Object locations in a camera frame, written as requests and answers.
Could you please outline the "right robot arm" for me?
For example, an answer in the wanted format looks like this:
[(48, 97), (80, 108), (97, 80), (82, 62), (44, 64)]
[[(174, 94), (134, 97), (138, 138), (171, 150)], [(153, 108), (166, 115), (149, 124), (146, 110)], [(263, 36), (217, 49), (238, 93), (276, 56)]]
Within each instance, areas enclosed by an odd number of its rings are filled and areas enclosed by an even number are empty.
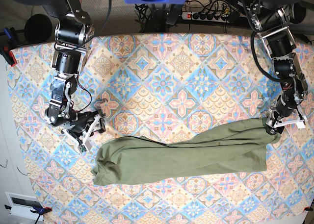
[(58, 19), (51, 68), (56, 71), (51, 83), (51, 100), (45, 111), (48, 124), (62, 127), (80, 153), (91, 149), (89, 138), (105, 131), (104, 116), (98, 111), (82, 112), (73, 108), (72, 94), (81, 86), (79, 74), (87, 61), (94, 28), (79, 0), (15, 0), (42, 6)]

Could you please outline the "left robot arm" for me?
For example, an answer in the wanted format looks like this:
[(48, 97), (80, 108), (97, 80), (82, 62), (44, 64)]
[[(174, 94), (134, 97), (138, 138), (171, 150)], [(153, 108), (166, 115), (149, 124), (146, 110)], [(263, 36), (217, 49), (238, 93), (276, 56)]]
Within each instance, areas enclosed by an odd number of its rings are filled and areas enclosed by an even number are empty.
[[(308, 93), (308, 84), (294, 52), (296, 43), (284, 8), (301, 0), (253, 0), (250, 6), (244, 0), (240, 1), (253, 30), (250, 43), (254, 62), (265, 77), (278, 82), (282, 88), (277, 103), (269, 109), (269, 116), (265, 121), (267, 133), (282, 133), (289, 124), (295, 124), (299, 129), (305, 128), (308, 120), (301, 109), (301, 103)], [(259, 64), (254, 45), (255, 37), (261, 40), (267, 55), (273, 61), (275, 76)]]

